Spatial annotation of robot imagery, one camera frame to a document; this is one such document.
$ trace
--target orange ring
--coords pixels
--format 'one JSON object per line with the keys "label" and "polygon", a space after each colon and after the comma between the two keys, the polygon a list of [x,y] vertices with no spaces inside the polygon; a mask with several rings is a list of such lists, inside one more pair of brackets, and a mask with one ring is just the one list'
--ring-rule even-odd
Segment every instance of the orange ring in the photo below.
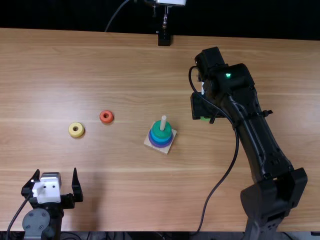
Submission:
{"label": "orange ring", "polygon": [[112,112],[104,110],[100,113],[100,120],[104,124],[109,124],[114,120],[114,115],[112,114]]}

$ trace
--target white cable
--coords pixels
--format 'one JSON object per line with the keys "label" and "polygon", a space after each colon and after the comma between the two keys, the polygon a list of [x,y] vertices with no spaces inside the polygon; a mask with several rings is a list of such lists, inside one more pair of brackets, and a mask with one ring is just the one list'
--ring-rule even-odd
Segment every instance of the white cable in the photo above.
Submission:
{"label": "white cable", "polygon": [[115,16],[117,15],[117,13],[118,13],[118,12],[120,11],[120,9],[121,9],[124,5],[126,5],[126,3],[129,2],[129,1],[130,1],[130,0],[125,0],[125,1],[118,7],[118,9],[114,12],[114,14],[113,14],[112,17],[110,18],[107,26],[105,27],[105,30],[104,30],[105,33],[108,31],[108,28],[110,27],[110,24],[111,24],[112,20],[115,18]]}

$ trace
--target black background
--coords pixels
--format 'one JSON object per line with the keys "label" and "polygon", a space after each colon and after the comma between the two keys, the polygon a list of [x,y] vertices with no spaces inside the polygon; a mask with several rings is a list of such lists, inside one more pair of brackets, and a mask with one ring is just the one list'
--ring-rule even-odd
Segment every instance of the black background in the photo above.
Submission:
{"label": "black background", "polygon": [[[104,31],[122,0],[2,0],[0,27]],[[115,17],[109,32],[154,34],[163,7],[153,10],[131,0]],[[174,35],[318,40],[319,0],[187,0],[168,18]]]}

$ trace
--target green ring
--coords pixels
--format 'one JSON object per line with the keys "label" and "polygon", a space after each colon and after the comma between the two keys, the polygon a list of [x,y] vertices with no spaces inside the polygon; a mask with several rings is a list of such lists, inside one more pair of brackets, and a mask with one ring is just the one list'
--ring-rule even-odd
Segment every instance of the green ring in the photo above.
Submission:
{"label": "green ring", "polygon": [[152,133],[159,139],[166,139],[169,138],[172,134],[172,128],[170,123],[166,122],[164,130],[160,130],[160,122],[161,121],[156,121],[153,126],[152,126]]}

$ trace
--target teal ring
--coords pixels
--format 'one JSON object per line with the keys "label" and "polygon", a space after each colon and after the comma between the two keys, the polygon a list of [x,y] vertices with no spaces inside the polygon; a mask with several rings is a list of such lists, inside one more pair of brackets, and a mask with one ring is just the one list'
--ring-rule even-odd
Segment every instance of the teal ring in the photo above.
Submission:
{"label": "teal ring", "polygon": [[152,131],[150,131],[150,133],[151,133],[152,139],[153,139],[154,141],[156,141],[157,143],[165,143],[165,142],[167,142],[167,141],[172,137],[172,134],[171,134],[169,137],[162,139],[162,138],[156,137]]}

